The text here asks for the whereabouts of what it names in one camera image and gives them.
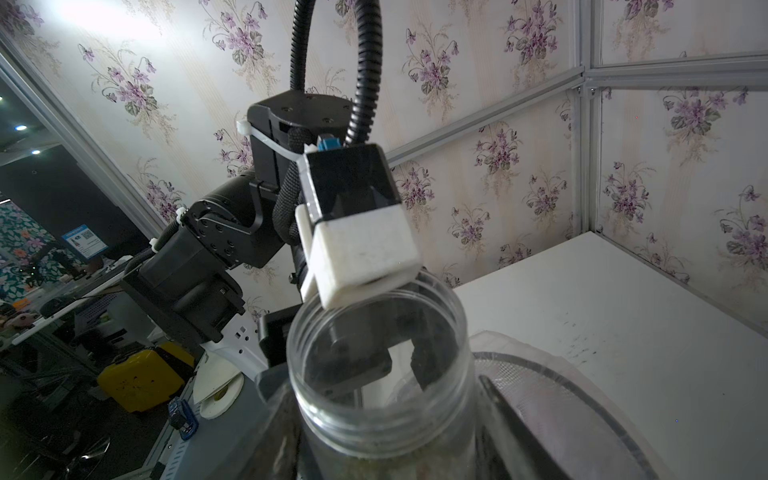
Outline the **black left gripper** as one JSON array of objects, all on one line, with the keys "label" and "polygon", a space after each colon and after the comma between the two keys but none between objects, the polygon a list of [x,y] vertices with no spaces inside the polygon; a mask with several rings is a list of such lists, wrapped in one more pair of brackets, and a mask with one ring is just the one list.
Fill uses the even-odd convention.
[{"label": "black left gripper", "polygon": [[[438,309],[413,296],[389,295],[344,310],[310,342],[307,383],[325,396],[349,396],[393,373],[391,350],[412,345],[410,370],[422,388],[437,381],[459,350]],[[266,404],[266,420],[246,448],[240,479],[317,479],[318,466],[303,433],[288,380]]]}]

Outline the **yellow box in background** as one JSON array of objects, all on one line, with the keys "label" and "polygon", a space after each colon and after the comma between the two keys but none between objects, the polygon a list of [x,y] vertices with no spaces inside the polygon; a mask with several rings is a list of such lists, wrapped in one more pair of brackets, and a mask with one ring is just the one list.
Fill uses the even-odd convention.
[{"label": "yellow box in background", "polygon": [[119,356],[97,377],[101,390],[128,413],[171,400],[191,378],[195,360],[173,342]]}]

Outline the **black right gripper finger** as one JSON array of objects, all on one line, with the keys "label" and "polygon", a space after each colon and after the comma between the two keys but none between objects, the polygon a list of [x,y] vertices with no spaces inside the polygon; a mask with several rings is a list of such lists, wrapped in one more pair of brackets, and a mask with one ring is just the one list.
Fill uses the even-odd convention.
[{"label": "black right gripper finger", "polygon": [[476,478],[569,479],[493,382],[476,385]]}]

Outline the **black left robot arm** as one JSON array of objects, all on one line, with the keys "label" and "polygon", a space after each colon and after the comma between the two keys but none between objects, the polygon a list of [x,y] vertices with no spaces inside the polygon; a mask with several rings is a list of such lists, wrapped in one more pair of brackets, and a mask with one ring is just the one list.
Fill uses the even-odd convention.
[{"label": "black left robot arm", "polygon": [[333,394],[387,374],[391,349],[404,341],[413,346],[411,368],[424,387],[449,370],[459,350],[446,321],[392,302],[424,270],[391,169],[369,140],[383,69],[381,7],[358,1],[353,11],[354,97],[306,92],[314,3],[297,2],[290,86],[251,105],[238,126],[251,143],[251,166],[176,210],[125,270],[130,297],[171,339],[223,362],[241,380],[285,362],[298,309],[234,328],[245,301],[232,271],[264,267],[284,247],[293,254],[303,305],[351,314],[326,349]]}]

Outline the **white lid bean jar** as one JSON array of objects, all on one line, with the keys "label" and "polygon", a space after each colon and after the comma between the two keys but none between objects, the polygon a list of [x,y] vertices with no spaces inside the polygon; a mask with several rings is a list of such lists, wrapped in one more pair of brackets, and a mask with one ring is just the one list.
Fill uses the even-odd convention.
[{"label": "white lid bean jar", "polygon": [[[422,388],[410,370],[412,345],[391,350],[393,373],[349,396],[325,396],[307,383],[310,342],[350,307],[389,295],[413,296],[439,310],[459,350],[448,370]],[[471,479],[475,475],[475,371],[465,311],[435,275],[383,295],[326,310],[306,301],[289,331],[289,377],[303,433],[323,479]]]}]

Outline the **mesh bin with pink bag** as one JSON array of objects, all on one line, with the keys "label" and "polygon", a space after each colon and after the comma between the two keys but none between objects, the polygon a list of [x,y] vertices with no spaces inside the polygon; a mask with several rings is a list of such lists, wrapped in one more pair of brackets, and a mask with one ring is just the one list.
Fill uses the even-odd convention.
[{"label": "mesh bin with pink bag", "polygon": [[488,377],[572,479],[672,479],[621,409],[565,358],[499,332],[469,339]]}]

